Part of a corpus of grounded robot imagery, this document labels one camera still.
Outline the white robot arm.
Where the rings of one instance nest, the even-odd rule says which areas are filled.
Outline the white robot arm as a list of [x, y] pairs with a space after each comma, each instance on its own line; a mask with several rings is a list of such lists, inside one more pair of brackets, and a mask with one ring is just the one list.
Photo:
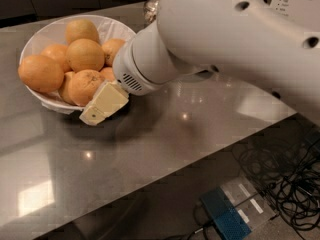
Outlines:
[[211, 68], [276, 94], [320, 122], [319, 35], [262, 0], [160, 0], [156, 19], [116, 55], [115, 82], [98, 89], [80, 118], [97, 125], [129, 95]]

